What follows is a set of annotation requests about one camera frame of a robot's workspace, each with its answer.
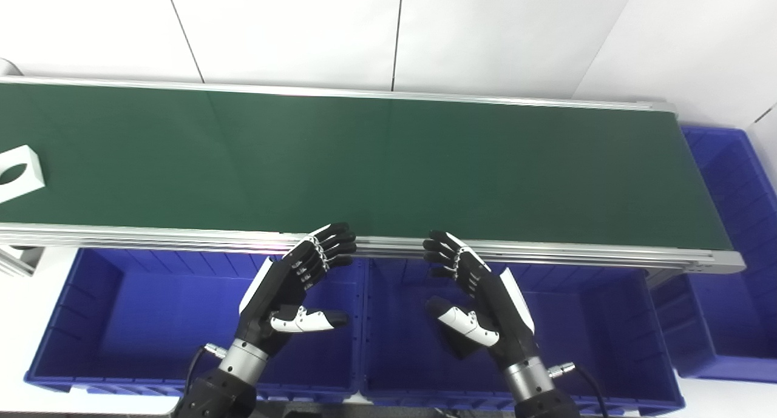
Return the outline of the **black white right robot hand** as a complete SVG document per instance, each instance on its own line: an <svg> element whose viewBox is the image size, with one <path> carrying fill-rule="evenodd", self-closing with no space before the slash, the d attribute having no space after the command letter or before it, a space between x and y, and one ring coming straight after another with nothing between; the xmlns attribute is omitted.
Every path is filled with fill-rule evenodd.
<svg viewBox="0 0 777 418"><path fill-rule="evenodd" d="M471 300L461 306L432 296L425 304L454 357L463 360L485 349L500 371L539 358L535 324L512 272L496 274L472 247L448 232L431 231L422 246L425 261L433 264L430 275L453 280Z"/></svg>

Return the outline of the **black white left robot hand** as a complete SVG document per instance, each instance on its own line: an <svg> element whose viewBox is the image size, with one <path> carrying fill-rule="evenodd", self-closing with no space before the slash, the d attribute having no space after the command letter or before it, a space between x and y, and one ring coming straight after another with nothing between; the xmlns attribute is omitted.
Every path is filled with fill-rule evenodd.
<svg viewBox="0 0 777 418"><path fill-rule="evenodd" d="M304 236L283 257L267 258L240 304L237 343L274 356L294 334L347 326L346 311L308 308L305 299L331 269L352 264L356 249L349 224L333 223Z"/></svg>

